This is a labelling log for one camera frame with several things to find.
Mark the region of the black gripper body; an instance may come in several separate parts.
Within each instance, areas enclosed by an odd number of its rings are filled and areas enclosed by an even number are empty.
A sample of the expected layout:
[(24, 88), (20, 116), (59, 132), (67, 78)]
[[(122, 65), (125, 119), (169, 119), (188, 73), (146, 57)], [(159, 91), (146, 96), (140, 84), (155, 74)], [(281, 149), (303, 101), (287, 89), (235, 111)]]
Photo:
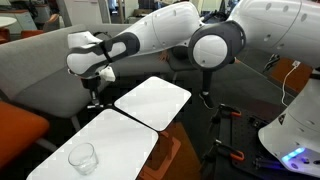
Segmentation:
[(101, 84), (100, 80), (100, 77), (94, 77), (91, 79), (81, 79), (83, 87), (89, 90), (90, 96), (93, 100), (98, 99), (98, 87)]

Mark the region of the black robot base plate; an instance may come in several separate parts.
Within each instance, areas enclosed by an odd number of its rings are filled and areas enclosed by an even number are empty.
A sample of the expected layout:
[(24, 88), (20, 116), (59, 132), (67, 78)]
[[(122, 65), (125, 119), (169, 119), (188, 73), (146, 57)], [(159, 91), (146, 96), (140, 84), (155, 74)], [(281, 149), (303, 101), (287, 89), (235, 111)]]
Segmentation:
[(286, 109), (273, 121), (247, 113), (231, 119), (231, 144), (244, 153), (243, 161), (234, 165), (249, 171), (250, 162), (256, 168), (273, 169), (320, 177), (319, 118), (304, 118), (303, 113)]

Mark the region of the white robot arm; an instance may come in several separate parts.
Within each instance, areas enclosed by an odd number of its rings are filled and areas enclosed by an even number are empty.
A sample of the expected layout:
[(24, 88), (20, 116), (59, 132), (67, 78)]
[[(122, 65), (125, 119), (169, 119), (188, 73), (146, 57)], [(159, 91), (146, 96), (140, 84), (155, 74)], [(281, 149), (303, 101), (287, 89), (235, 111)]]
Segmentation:
[(206, 24), (181, 2), (156, 10), (109, 40), (84, 31), (68, 37), (66, 64), (84, 79), (115, 78), (111, 63), (183, 46), (198, 70), (217, 71), (244, 47), (299, 61), (312, 69), (286, 109), (261, 128), (264, 148), (289, 171), (320, 177), (320, 4), (312, 0), (240, 0), (229, 17)]

